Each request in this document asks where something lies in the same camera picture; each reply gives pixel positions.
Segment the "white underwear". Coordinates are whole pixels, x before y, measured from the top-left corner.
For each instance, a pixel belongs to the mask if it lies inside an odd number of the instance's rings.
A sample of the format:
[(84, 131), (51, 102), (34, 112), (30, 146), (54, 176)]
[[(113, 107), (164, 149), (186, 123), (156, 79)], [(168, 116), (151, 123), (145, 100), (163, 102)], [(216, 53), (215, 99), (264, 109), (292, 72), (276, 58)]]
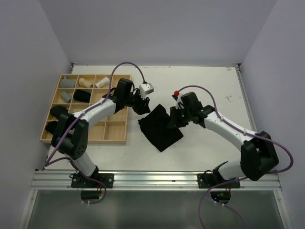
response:
[(110, 84), (110, 79), (108, 77), (96, 78), (96, 83), (94, 84), (97, 88), (103, 88)]

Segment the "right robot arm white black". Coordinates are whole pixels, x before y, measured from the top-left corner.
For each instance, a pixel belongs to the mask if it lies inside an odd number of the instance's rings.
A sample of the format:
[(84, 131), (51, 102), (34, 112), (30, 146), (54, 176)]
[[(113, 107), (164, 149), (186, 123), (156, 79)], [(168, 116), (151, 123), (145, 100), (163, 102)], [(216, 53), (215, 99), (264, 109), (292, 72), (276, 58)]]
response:
[(176, 105), (170, 108), (170, 129), (182, 128), (192, 122), (225, 138), (240, 151), (239, 160), (225, 161), (203, 174), (202, 179), (208, 186), (224, 187), (229, 180), (238, 177), (257, 181), (278, 165), (278, 156), (267, 132), (235, 130), (233, 122), (225, 124), (217, 116), (216, 109), (211, 105), (203, 106), (194, 92), (181, 94), (176, 91), (172, 97)]

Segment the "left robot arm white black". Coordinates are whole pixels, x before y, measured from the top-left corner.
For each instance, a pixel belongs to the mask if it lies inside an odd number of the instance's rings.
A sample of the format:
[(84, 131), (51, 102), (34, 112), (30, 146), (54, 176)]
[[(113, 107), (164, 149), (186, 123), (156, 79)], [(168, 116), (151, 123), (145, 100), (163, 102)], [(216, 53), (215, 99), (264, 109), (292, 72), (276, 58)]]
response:
[(72, 175), (74, 188), (105, 188), (98, 167), (86, 152), (89, 130), (99, 121), (131, 107), (138, 115), (148, 114), (148, 94), (154, 91), (151, 83), (143, 82), (139, 87), (129, 79), (121, 78), (117, 86), (110, 89), (99, 101), (73, 114), (63, 113), (58, 118), (51, 145), (64, 154), (76, 173)]

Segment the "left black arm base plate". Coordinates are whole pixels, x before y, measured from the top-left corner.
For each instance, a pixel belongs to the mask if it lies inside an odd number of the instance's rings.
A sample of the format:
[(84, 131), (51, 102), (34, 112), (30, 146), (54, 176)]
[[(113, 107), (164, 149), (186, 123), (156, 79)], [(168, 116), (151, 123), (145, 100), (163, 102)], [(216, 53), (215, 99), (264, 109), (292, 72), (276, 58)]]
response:
[[(70, 174), (71, 178), (71, 187), (72, 188), (98, 188), (101, 187), (97, 182), (91, 181), (79, 173)], [(114, 174), (111, 173), (96, 173), (93, 174), (90, 179), (94, 179), (102, 182), (106, 188), (113, 187)]]

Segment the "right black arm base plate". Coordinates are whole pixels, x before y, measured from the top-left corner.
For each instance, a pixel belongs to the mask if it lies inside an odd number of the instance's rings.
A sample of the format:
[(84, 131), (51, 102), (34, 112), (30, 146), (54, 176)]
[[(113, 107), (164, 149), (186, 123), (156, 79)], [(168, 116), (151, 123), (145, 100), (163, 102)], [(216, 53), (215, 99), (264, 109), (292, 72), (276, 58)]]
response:
[[(211, 172), (211, 170), (207, 170), (203, 173), (197, 174), (197, 183), (199, 189), (203, 189), (203, 188), (208, 189), (210, 187), (216, 186), (224, 182), (225, 180), (216, 181), (216, 179), (213, 177), (213, 173)], [(240, 188), (240, 187), (241, 187), (240, 182), (235, 181), (230, 184), (219, 186), (218, 188)]]

